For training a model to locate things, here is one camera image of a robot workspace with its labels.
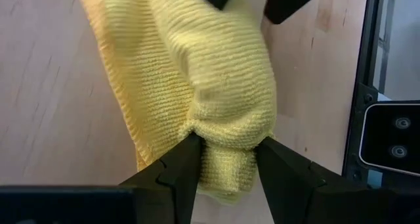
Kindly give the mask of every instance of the fabric texture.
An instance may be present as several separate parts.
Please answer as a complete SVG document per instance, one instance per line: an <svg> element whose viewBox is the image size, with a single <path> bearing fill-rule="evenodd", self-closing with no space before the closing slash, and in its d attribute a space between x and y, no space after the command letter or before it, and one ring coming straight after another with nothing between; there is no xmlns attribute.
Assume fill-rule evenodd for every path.
<svg viewBox="0 0 420 224"><path fill-rule="evenodd" d="M194 131L199 190L233 203L251 190L253 149L276 117L272 69L244 0L82 0L144 169Z"/></svg>

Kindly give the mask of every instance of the wooden table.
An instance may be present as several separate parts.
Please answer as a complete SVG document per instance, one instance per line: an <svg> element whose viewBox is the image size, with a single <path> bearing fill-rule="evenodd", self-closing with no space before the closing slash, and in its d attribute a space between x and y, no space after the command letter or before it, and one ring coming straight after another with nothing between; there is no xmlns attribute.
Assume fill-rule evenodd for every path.
<svg viewBox="0 0 420 224"><path fill-rule="evenodd" d="M312 0L262 22L278 140L337 173L365 2ZM0 0L0 184L118 184L136 172L134 149L79 0ZM196 204L193 221L272 223L260 184L235 207Z"/></svg>

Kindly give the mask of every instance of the towel fold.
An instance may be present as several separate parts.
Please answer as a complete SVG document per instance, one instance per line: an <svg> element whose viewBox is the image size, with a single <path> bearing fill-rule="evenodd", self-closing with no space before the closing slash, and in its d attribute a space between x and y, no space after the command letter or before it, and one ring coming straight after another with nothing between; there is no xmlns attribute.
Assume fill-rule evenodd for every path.
<svg viewBox="0 0 420 224"><path fill-rule="evenodd" d="M271 135L276 92L244 0L82 0L144 169L194 131L200 191L233 203L251 190L255 148Z"/></svg>

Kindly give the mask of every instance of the plywood surface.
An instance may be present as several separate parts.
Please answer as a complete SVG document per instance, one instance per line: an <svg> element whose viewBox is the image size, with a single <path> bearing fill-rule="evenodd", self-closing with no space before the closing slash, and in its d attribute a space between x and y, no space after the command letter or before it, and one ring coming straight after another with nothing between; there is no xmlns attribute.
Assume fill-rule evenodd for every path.
<svg viewBox="0 0 420 224"><path fill-rule="evenodd" d="M336 172L365 2L312 0L280 26L262 24L278 139ZM0 0L0 184L117 184L134 172L134 145L79 0ZM198 196L193 221L272 223L261 185L235 207Z"/></svg>

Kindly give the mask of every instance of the wood grain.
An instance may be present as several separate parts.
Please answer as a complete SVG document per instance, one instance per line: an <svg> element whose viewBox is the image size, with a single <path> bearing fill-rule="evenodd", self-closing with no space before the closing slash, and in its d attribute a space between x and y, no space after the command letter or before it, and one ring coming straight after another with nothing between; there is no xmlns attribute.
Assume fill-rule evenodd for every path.
<svg viewBox="0 0 420 224"><path fill-rule="evenodd" d="M278 84L276 135L337 173L365 2L312 0L279 26L262 23ZM79 0L0 0L0 184L117 184L134 172ZM199 195L193 221L272 223L258 182L234 207Z"/></svg>

